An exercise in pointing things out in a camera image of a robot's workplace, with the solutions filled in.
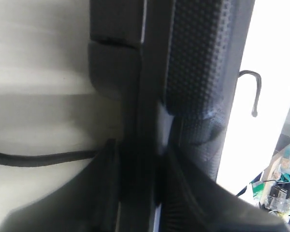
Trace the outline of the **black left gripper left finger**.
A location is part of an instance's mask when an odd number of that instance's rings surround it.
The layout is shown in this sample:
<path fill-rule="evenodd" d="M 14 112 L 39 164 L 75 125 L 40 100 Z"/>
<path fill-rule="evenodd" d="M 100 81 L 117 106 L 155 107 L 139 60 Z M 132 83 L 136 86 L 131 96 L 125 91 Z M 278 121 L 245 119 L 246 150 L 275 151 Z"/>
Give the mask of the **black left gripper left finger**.
<path fill-rule="evenodd" d="M 110 139 L 71 181 L 12 212 L 0 232 L 113 232 L 119 198 L 119 156 Z"/>

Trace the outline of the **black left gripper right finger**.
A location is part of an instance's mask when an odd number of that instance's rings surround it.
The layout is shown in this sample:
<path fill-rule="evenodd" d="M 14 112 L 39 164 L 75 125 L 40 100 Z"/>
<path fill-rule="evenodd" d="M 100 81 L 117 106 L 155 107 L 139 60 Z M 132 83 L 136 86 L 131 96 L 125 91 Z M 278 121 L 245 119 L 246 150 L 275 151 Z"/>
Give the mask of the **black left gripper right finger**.
<path fill-rule="evenodd" d="M 290 225 L 232 195 L 174 145 L 165 155 L 161 232 L 290 232 Z"/>

